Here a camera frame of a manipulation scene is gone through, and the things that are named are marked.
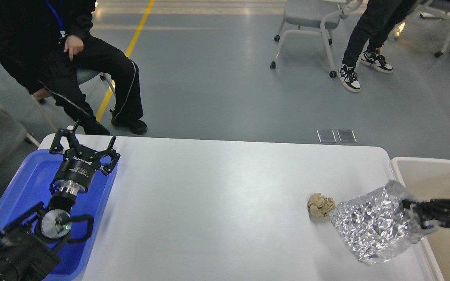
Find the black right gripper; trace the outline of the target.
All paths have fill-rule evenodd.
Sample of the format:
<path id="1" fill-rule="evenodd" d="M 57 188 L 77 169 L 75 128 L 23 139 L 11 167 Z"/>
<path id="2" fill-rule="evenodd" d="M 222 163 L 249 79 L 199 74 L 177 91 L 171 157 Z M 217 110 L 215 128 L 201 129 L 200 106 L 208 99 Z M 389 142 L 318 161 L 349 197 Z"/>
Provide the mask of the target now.
<path id="1" fill-rule="evenodd" d="M 402 200 L 404 208 L 412 210 L 422 229 L 450 228 L 450 199 L 431 199 L 430 201 Z M 439 211 L 444 211 L 439 219 Z"/>

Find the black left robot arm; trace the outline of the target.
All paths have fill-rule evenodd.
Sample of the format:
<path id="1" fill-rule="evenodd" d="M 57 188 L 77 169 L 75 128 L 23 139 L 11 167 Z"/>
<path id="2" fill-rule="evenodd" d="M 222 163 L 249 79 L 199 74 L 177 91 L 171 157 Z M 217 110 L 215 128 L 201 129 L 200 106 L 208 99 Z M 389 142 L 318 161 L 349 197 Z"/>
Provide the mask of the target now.
<path id="1" fill-rule="evenodd" d="M 77 124 L 26 157 L 0 199 L 0 281 L 72 280 L 95 239 L 120 154 L 82 145 Z"/>

